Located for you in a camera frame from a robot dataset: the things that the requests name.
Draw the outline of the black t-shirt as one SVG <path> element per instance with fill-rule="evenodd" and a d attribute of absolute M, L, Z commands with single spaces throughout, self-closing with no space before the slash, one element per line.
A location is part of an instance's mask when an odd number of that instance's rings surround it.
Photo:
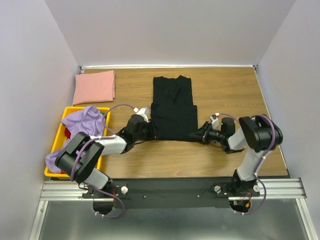
<path fill-rule="evenodd" d="M 198 107 L 193 103 L 190 78 L 153 78 L 151 122 L 156 140 L 195 141 L 190 134 L 198 130 Z"/>

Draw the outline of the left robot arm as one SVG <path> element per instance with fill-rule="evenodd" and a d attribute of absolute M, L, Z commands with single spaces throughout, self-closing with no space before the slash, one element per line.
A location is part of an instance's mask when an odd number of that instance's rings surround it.
<path fill-rule="evenodd" d="M 77 133 L 55 159 L 55 166 L 66 173 L 71 181 L 93 187 L 101 198 L 111 191 L 111 178 L 96 168 L 101 156 L 125 154 L 138 142 L 154 139 L 151 120 L 133 114 L 127 125 L 112 136 L 90 136 Z"/>

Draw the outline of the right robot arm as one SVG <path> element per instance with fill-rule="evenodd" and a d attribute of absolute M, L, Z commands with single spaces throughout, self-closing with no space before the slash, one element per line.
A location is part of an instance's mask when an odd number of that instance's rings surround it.
<path fill-rule="evenodd" d="M 226 154 L 247 150 L 241 165 L 234 171 L 229 183 L 216 183 L 217 195 L 244 197 L 254 190 L 258 181 L 258 171 L 267 155 L 283 142 L 283 133 L 264 114 L 245 116 L 235 120 L 230 115 L 219 120 L 219 113 L 188 137 L 200 144 L 220 143 Z"/>

